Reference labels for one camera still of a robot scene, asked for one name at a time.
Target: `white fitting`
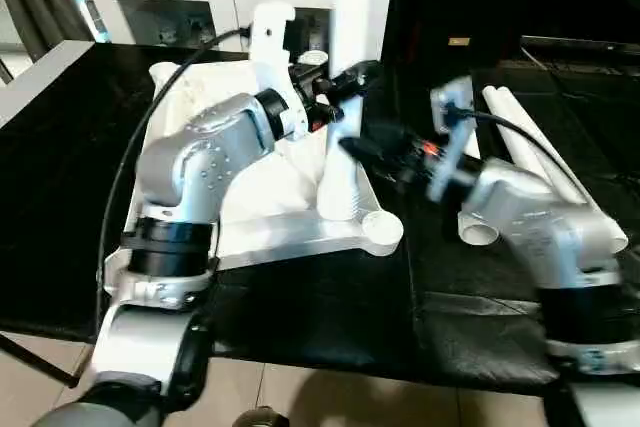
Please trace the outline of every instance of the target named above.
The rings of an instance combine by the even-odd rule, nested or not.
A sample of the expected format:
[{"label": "white fitting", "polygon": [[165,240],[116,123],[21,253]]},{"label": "white fitting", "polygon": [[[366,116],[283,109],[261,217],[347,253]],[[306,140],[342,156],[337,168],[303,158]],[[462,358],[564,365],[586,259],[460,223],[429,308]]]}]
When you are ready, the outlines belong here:
[{"label": "white fitting", "polygon": [[[524,130],[529,132],[533,137],[535,137],[535,139],[540,142],[540,144],[542,144],[542,146],[544,146],[544,148],[547,149],[556,158],[556,160],[567,171],[567,174],[570,175],[571,179],[573,179],[573,181],[579,188],[579,190],[576,189],[576,186],[574,186],[573,183],[571,183],[569,179],[567,179],[566,175],[558,168],[558,166],[547,159],[541,152],[537,152],[534,150],[534,153],[538,157],[540,164],[544,168],[548,179],[555,186],[558,192],[560,192],[560,194],[570,202],[586,202],[591,205],[594,210],[602,212],[602,209],[596,203],[595,199],[591,196],[584,185],[582,185],[578,177],[573,173],[571,168],[560,156],[553,144],[551,144],[549,139],[547,139],[538,125],[533,121],[531,116],[529,116],[527,111],[524,110],[513,93],[506,87],[500,87],[498,89],[498,95],[500,95],[504,99],[504,102],[507,104],[507,112],[509,115],[505,118],[519,125]],[[629,245],[629,238],[614,219],[609,216],[607,216],[607,219],[609,230],[611,231],[611,236],[613,238],[611,250],[612,253],[615,254],[627,248],[627,246]]]},{"label": "white fitting", "polygon": [[[464,153],[470,157],[480,159],[480,147],[475,130],[471,133]],[[498,231],[484,223],[481,219],[464,212],[458,212],[458,235],[465,244],[490,245],[498,239]]]},{"label": "white fitting", "polygon": [[[332,77],[365,60],[370,0],[335,0],[332,13],[330,73]],[[356,163],[338,145],[360,135],[362,98],[340,105],[344,118],[329,125],[325,170],[318,187],[318,212],[329,220],[353,219],[358,210]]]},{"label": "white fitting", "polygon": [[370,212],[362,221],[362,230],[367,238],[376,245],[395,248],[404,235],[400,219],[390,212],[378,210]]}]

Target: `black table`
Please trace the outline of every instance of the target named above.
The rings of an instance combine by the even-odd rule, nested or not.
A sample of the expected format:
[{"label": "black table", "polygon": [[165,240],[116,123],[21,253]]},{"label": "black table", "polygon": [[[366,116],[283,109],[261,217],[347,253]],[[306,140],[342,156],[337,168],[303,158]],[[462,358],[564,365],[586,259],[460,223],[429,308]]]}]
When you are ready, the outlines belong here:
[{"label": "black table", "polygon": [[[0,259],[9,287],[0,296],[0,329],[95,341],[96,250],[111,179],[152,98],[149,66],[186,55],[94,45],[0,130]],[[241,56],[211,52],[207,60]],[[430,135],[428,93],[414,77],[390,72],[366,101],[365,123],[392,117]],[[474,81],[516,92],[601,207],[630,234],[621,261],[636,281],[640,159],[628,149],[640,114],[626,99],[638,98],[640,86],[620,76],[563,78],[572,89],[613,92],[616,101],[567,102],[554,94],[547,74],[534,69],[477,72]],[[14,86],[24,88],[29,79],[22,80]],[[0,103],[6,98],[0,95]],[[481,96],[477,108],[484,108]],[[495,131],[481,127],[478,135],[483,154],[507,158]],[[388,258],[347,251],[219,273],[213,355],[543,394],[558,374],[544,356],[528,273],[501,242],[486,248],[460,242],[451,209],[401,198],[378,179],[373,184],[383,206],[404,222],[398,251]],[[129,166],[110,247],[132,185]]]}]

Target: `white pipe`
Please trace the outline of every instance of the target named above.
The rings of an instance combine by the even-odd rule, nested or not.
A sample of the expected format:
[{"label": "white pipe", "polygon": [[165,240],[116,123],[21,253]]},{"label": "white pipe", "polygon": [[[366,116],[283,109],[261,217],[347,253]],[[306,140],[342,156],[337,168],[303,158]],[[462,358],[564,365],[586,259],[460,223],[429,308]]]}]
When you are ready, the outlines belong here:
[{"label": "white pipe", "polygon": [[[370,0],[335,0],[332,14],[330,72],[332,76],[365,60]],[[318,187],[317,208],[325,219],[350,220],[358,209],[356,162],[338,145],[344,137],[360,135],[362,99],[354,97],[340,107],[344,118],[329,125],[327,158]]]},{"label": "white pipe", "polygon": [[[469,141],[464,148],[468,156],[480,159],[480,147],[475,130],[471,133]],[[482,220],[473,215],[458,212],[458,235],[460,239],[469,245],[489,245],[498,239],[498,231],[488,226]]]},{"label": "white pipe", "polygon": [[[563,195],[568,201],[574,203],[588,203],[594,210],[602,212],[602,209],[598,206],[594,198],[589,194],[589,191],[582,185],[578,177],[573,173],[571,168],[567,165],[564,159],[560,156],[558,151],[553,147],[553,144],[547,139],[544,133],[540,130],[538,125],[529,116],[526,110],[522,107],[518,99],[515,98],[513,93],[506,88],[500,87],[498,89],[498,95],[503,99],[507,108],[506,115],[501,117],[519,125],[524,130],[529,132],[540,144],[551,153],[555,159],[566,170],[567,174],[576,183],[577,188],[572,182],[567,179],[567,176],[560,170],[553,162],[546,158],[541,152],[537,152],[534,149],[534,154],[538,158],[540,164],[546,172],[547,178],[556,187],[558,192]],[[617,253],[624,250],[629,245],[629,238],[624,233],[618,223],[607,216],[608,227],[613,239],[612,252]]]},{"label": "white pipe", "polygon": [[[509,109],[509,105],[505,102],[502,95],[496,90],[495,87],[489,85],[482,89],[482,96],[487,101],[489,111],[499,117],[511,120],[517,124],[517,120],[514,120],[513,113]],[[513,159],[513,163],[518,167],[533,172],[534,174],[542,177],[547,182],[550,181],[547,172],[544,170],[535,152],[529,145],[526,139],[522,138],[512,130],[505,127],[498,127],[500,135],[504,140],[509,155]]]}]

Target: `white plastic stand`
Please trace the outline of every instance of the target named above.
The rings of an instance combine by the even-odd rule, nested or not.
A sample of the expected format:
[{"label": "white plastic stand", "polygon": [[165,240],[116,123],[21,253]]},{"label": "white plastic stand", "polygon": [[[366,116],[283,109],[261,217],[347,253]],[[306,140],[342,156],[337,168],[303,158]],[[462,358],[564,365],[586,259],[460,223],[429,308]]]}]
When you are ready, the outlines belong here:
[{"label": "white plastic stand", "polygon": [[[328,220],[316,210],[314,198],[317,190],[311,193],[308,190],[317,189],[320,181],[321,175],[317,172],[322,173],[324,168],[325,139],[318,133],[304,137],[308,129],[306,114],[288,76],[289,53],[282,49],[282,43],[286,22],[294,16],[295,10],[287,4],[277,2],[260,5],[256,9],[252,34],[252,45],[257,47],[257,51],[252,52],[250,56],[255,78],[248,78],[252,77],[247,75],[248,65],[237,63],[233,66],[238,76],[246,77],[244,81],[237,82],[239,86],[243,86],[243,91],[254,90],[256,87],[258,90],[272,88],[286,99],[289,109],[282,121],[286,131],[291,133],[291,142],[281,141],[276,146],[276,152],[271,154],[281,157],[274,157],[273,162],[269,162],[271,156],[266,157],[263,161],[267,162],[249,168],[256,167],[251,175],[244,178],[239,175],[232,183],[222,209],[222,231],[220,245],[217,247],[221,270],[350,249],[362,249],[375,256],[386,256],[396,250],[404,234],[402,222],[395,215],[380,208],[369,179],[360,166],[355,168],[358,202],[353,209],[352,217],[348,220]],[[188,69],[183,87],[183,96],[187,98],[193,95],[189,88],[207,80],[196,76],[197,68],[224,70],[224,65],[194,66],[194,70]],[[215,98],[217,93],[206,92],[203,89],[196,92],[198,95],[207,95],[210,99]],[[179,97],[178,94],[179,91],[175,91],[176,97]],[[166,101],[162,103],[158,115],[149,123],[145,145],[155,138],[175,132],[176,126],[168,125],[167,119],[176,120],[168,115],[176,108],[180,110],[177,99],[176,106]],[[278,170],[283,163],[289,165],[289,171]],[[299,179],[298,183],[293,179],[291,183],[283,182],[283,173],[291,172],[291,167],[301,174],[300,178],[308,179],[308,182],[300,182]],[[289,202],[282,202],[283,199],[278,199],[275,194],[282,194],[286,188],[289,192],[286,194],[289,196],[286,200]],[[336,192],[335,200],[339,201],[340,195],[345,194],[348,195]],[[269,214],[253,217],[239,214],[238,206],[242,202],[237,200],[247,196],[253,197],[254,204],[261,204],[263,211]],[[304,208],[304,199],[309,197],[311,201],[308,202],[307,208]],[[137,194],[134,193],[127,219],[129,229],[135,222],[136,198]],[[231,206],[226,205],[227,198]],[[216,238],[217,233],[214,232],[211,255],[216,250]],[[117,272],[128,264],[129,258],[130,252],[120,249],[107,258],[107,292],[113,292]]]}]

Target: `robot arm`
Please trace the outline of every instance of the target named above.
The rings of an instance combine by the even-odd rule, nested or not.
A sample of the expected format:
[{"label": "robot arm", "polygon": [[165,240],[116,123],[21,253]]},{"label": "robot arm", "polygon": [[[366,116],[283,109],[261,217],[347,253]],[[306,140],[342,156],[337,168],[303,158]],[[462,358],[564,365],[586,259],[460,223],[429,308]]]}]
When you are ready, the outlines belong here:
[{"label": "robot arm", "polygon": [[[333,80],[319,68],[293,73],[310,130],[341,118],[316,95],[337,105],[364,92],[377,72],[377,63],[362,62]],[[273,89],[239,94],[145,149],[137,166],[144,202],[123,236],[131,260],[100,329],[94,385],[36,426],[158,426],[198,400],[212,343],[205,308],[214,224],[235,176],[294,133],[288,108]]]},{"label": "robot arm", "polygon": [[606,216],[566,201],[546,181],[511,164],[465,158],[474,121],[447,105],[464,109],[466,98],[451,85],[432,92],[435,112],[450,127],[446,148],[388,125],[373,129],[374,142],[351,138],[341,144],[403,189],[417,188],[434,202],[456,195],[465,213],[501,233],[536,282],[547,352],[556,365],[600,377],[638,372],[640,342]]}]

